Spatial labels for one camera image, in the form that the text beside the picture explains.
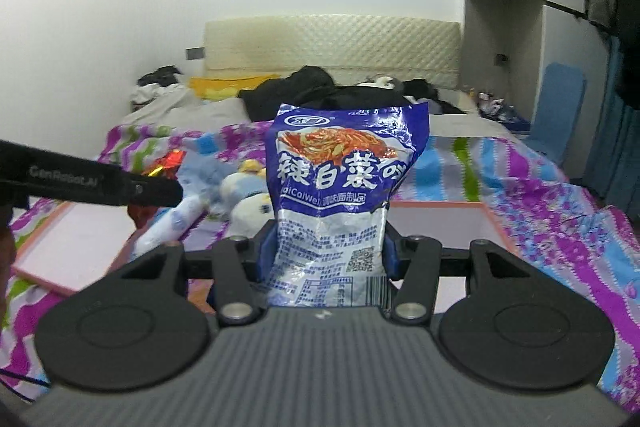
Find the light blue plastic bag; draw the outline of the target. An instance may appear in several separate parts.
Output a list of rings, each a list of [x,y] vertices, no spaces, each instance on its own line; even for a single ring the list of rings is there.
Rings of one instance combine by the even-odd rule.
[[[178,169],[178,181],[184,196],[198,195],[207,206],[221,203],[221,184],[227,176],[238,171],[236,162],[223,161],[215,155],[186,153]]]

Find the colourful striped floral bedspread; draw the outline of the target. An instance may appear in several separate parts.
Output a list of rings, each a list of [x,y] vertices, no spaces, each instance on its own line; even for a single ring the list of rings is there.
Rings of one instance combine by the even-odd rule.
[[[265,164],[269,126],[235,124],[214,133],[118,126],[108,132],[99,160],[141,172],[183,148]],[[396,198],[484,202],[521,257],[608,314],[616,340],[599,387],[629,412],[639,410],[639,242],[623,211],[598,209],[550,160],[506,138],[430,138]],[[9,279],[6,297],[1,368],[43,379],[32,337],[40,317],[62,298],[19,277]]]

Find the cream quilted headboard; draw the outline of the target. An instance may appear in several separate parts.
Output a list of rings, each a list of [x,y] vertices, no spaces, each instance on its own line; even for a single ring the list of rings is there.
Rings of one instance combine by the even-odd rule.
[[[213,78],[284,78],[318,66],[343,86],[387,75],[453,88],[461,28],[456,22],[400,16],[237,17],[208,22],[203,44],[204,72]]]

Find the blue pickled cabbage snack bag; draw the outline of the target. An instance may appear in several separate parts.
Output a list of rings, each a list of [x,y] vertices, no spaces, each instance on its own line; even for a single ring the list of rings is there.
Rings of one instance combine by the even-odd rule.
[[[423,153],[428,106],[281,105],[266,134],[276,254],[260,285],[272,307],[382,306],[390,199]]]

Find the clothes pile on nightstand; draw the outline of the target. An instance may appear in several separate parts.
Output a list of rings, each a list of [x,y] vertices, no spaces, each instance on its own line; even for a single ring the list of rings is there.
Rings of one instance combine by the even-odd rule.
[[[139,78],[130,95],[131,110],[135,112],[161,95],[182,85],[182,72],[175,65],[167,65]]]

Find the pink cardboard box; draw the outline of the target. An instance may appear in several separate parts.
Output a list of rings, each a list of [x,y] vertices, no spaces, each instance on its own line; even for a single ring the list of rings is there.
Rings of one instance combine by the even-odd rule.
[[[402,236],[424,235],[447,248],[468,249],[474,239],[489,239],[514,255],[518,247],[482,202],[392,202],[387,221]]]

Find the yellow pillow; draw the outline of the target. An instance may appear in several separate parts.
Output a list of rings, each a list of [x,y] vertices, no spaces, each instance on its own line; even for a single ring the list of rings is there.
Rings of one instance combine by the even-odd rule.
[[[241,78],[204,78],[192,77],[189,88],[204,101],[221,101],[236,98],[242,90],[254,90],[264,82],[278,79],[277,75],[263,75]]]

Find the black clothing pile on bed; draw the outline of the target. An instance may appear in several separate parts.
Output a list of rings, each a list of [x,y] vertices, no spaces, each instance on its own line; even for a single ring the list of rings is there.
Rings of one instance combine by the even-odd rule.
[[[282,104],[321,110],[400,107],[427,101],[436,115],[464,114],[456,104],[446,101],[440,91],[424,79],[401,81],[376,75],[353,86],[339,86],[318,66],[304,66],[286,78],[273,78],[255,89],[240,90],[251,121],[276,117]]]

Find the pink box lid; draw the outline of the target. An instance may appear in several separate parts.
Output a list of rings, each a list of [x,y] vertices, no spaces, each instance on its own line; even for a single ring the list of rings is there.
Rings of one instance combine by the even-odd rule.
[[[66,202],[17,248],[13,270],[69,296],[122,265],[134,231],[124,207]]]

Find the blue folded chair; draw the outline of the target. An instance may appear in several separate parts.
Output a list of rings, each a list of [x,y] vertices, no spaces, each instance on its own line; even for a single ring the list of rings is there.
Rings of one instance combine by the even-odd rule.
[[[549,64],[544,70],[536,115],[524,140],[527,146],[561,166],[585,91],[585,76],[579,68]]]

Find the white blue plush toy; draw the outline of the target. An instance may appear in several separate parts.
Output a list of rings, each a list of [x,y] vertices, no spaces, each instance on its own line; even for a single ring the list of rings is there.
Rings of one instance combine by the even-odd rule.
[[[266,181],[266,167],[257,159],[217,160],[209,214],[220,223],[216,239],[253,237],[274,218]]]

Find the white spray bottle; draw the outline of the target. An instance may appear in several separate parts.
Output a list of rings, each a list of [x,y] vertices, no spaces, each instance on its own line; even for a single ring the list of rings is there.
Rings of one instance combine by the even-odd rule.
[[[155,218],[149,228],[134,242],[130,260],[137,259],[163,244],[175,242],[205,213],[206,206],[198,195],[189,195],[175,208]]]

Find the grey wardrobe cabinet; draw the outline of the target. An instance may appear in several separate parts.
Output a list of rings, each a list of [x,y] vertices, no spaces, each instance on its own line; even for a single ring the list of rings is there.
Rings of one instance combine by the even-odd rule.
[[[608,47],[586,19],[585,0],[465,0],[463,87],[495,93],[534,120],[552,63],[576,67],[586,78],[563,162],[567,176],[579,178],[596,136],[608,64]]]

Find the red foil snack packet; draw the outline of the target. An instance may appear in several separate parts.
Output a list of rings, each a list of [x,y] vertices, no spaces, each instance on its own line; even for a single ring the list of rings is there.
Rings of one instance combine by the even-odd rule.
[[[143,176],[151,178],[176,179],[177,172],[183,162],[186,152],[184,150],[170,150],[163,157],[152,162],[149,168],[142,171]]]

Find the blue curtain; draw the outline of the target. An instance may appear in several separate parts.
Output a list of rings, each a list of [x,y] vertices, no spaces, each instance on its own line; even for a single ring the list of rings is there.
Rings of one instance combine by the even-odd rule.
[[[605,204],[639,218],[639,51],[610,39],[604,99],[582,181]]]

